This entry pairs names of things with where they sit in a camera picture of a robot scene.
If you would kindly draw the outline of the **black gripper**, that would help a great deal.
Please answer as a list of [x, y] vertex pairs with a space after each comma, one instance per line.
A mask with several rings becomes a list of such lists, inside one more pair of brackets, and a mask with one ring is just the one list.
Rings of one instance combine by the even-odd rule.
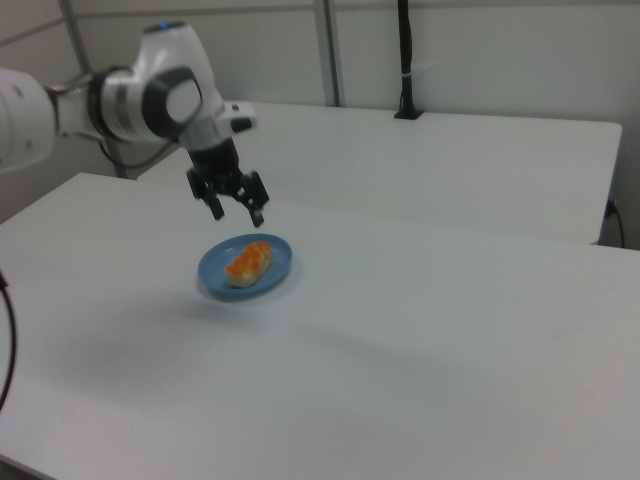
[[243, 175], [239, 156], [232, 139], [204, 150], [188, 150], [192, 168], [186, 176], [195, 199], [202, 200], [216, 221], [224, 216], [217, 194], [229, 196], [249, 212], [252, 224], [264, 223], [263, 210], [269, 202], [268, 192], [257, 171]]

